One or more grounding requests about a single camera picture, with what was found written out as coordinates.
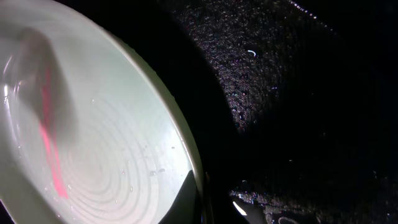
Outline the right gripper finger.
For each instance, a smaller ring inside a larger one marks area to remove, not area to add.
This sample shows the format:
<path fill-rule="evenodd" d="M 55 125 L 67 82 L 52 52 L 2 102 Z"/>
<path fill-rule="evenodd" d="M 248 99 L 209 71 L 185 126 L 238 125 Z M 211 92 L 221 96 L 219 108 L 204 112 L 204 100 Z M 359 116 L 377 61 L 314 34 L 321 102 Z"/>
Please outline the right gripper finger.
<path fill-rule="evenodd" d="M 159 224 L 200 224 L 202 222 L 201 209 L 200 195 L 191 170 L 178 191 L 171 208 Z"/>

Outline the light blue plate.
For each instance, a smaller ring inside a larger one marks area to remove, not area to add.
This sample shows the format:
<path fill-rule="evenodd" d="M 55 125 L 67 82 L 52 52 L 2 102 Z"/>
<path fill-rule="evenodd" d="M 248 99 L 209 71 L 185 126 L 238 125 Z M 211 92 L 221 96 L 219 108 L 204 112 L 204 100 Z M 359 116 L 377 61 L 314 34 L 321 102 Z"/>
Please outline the light blue plate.
<path fill-rule="evenodd" d="M 1 207 L 13 223 L 159 223 L 193 171 L 190 128 L 128 45 L 55 1 L 1 2 Z"/>

